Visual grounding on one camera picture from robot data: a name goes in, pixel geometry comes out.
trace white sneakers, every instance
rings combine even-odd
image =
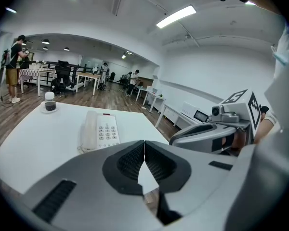
[[[18,103],[18,102],[20,101],[20,98],[17,98],[17,97],[13,97],[13,98],[12,98],[12,97],[10,96],[9,101],[10,101],[12,104]]]

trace ceiling pipe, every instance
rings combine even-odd
[[[163,8],[162,6],[160,6],[159,4],[157,4],[156,2],[153,2],[152,0],[147,0],[149,3],[157,6],[158,8],[162,9],[164,12],[169,13],[165,8]],[[186,27],[181,23],[178,22],[181,27],[191,36],[191,38],[193,39],[193,41],[195,42],[195,44],[200,47],[200,45],[198,44],[197,40],[194,38],[194,36],[186,29]]]

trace telephone handset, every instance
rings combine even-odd
[[[88,111],[82,132],[82,152],[103,149],[120,144],[115,115]]]

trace khaki shorts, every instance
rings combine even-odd
[[[10,86],[15,86],[18,84],[16,68],[6,69],[6,84]]]

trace small screen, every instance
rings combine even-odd
[[[194,115],[194,118],[196,118],[197,120],[199,120],[201,122],[205,122],[205,121],[207,121],[209,116],[204,114],[204,113],[202,113],[201,111],[197,110],[196,114]]]

